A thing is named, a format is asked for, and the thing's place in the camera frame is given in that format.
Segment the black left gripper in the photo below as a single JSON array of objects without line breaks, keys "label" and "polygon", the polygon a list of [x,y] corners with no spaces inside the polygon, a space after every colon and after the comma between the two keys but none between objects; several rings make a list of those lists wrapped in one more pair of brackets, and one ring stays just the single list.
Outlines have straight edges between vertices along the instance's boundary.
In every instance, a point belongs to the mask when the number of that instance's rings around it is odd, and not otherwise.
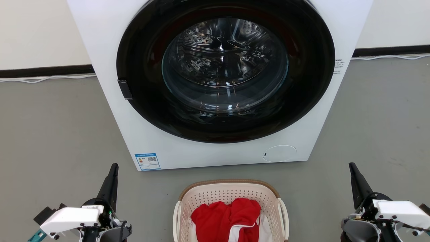
[{"label": "black left gripper", "polygon": [[98,198],[89,199],[82,204],[83,208],[97,208],[102,212],[98,217],[98,225],[100,227],[112,228],[111,221],[115,216],[117,205],[117,186],[118,186],[118,164],[112,164],[109,174],[103,181],[103,184],[98,193]]}]

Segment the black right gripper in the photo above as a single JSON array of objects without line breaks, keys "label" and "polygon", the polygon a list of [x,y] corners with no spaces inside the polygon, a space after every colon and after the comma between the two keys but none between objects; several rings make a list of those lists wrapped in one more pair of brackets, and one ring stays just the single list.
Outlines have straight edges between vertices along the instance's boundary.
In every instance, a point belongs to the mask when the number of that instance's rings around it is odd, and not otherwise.
[{"label": "black right gripper", "polygon": [[373,193],[364,175],[361,174],[355,163],[349,163],[349,170],[356,213],[361,214],[362,219],[378,218],[376,215],[378,209],[373,205],[373,200],[392,201],[392,199],[382,193]]}]

